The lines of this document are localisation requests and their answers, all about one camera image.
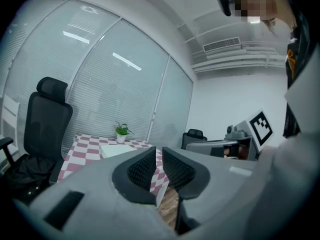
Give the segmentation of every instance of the white wall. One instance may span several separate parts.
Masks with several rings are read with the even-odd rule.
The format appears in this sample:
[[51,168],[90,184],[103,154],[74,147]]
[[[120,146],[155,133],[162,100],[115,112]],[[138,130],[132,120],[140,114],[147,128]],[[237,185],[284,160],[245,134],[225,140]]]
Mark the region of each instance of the white wall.
[[191,56],[177,29],[145,0],[81,0],[113,12],[141,29],[183,68],[192,81],[197,77],[191,68]]
[[285,140],[282,134],[287,76],[283,72],[266,74],[261,68],[258,70],[252,75],[199,77],[193,88],[186,131],[199,129],[208,140],[222,140],[229,125],[236,125],[263,109],[275,133],[268,145],[281,144]]

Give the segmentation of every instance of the white flower pot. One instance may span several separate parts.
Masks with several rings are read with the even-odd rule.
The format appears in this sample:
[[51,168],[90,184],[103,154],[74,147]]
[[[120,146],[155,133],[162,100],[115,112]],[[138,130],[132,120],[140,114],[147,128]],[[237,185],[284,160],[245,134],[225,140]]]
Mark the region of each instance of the white flower pot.
[[116,142],[118,143],[124,143],[126,140],[127,135],[120,135],[120,134],[116,134]]

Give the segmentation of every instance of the white chair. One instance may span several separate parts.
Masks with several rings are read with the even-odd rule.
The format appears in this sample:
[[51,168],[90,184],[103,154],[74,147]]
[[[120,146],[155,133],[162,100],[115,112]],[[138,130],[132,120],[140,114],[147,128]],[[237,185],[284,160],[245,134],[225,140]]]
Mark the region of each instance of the white chair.
[[8,146],[12,156],[19,150],[17,134],[19,106],[19,102],[15,102],[6,94],[4,95],[2,101],[0,139],[4,137],[13,139],[13,143]]

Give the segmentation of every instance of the orange logo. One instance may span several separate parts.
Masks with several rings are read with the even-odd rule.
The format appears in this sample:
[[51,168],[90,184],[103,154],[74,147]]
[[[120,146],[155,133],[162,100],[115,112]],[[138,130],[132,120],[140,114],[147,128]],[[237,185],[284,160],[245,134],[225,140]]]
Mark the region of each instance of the orange logo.
[[294,57],[294,53],[291,49],[289,49],[288,50],[288,60],[289,60],[289,64],[290,64],[292,80],[295,77],[295,68],[296,68],[296,60],[293,57]]

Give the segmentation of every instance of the potted plant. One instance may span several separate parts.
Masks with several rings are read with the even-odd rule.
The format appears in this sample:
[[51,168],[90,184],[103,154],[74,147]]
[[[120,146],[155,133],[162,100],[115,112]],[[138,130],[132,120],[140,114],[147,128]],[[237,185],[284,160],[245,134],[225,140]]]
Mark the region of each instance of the potted plant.
[[119,125],[117,128],[115,128],[116,141],[118,143],[124,143],[129,132],[132,133],[133,135],[134,133],[129,130],[128,125],[126,123],[120,124],[118,121],[116,122]]

